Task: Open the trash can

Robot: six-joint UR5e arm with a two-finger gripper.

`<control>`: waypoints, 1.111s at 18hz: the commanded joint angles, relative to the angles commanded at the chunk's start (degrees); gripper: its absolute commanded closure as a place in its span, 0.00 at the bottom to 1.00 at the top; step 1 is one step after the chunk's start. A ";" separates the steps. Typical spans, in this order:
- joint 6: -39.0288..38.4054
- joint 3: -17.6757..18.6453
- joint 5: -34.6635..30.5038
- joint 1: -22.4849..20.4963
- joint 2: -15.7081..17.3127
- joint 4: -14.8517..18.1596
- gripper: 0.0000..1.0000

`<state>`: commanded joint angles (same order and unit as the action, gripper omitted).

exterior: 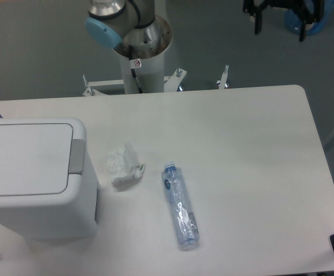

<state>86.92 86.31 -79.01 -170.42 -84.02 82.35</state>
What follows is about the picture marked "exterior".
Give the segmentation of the silver robot arm blue cap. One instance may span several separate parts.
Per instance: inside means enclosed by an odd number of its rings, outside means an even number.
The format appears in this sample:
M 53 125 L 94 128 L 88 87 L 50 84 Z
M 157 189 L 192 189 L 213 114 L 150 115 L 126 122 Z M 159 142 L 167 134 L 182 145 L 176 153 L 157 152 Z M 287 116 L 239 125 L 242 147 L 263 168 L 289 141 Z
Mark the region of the silver robot arm blue cap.
M 87 11 L 85 28 L 104 47 L 155 56 L 171 42 L 171 27 L 156 14 L 155 1 L 90 1 Z

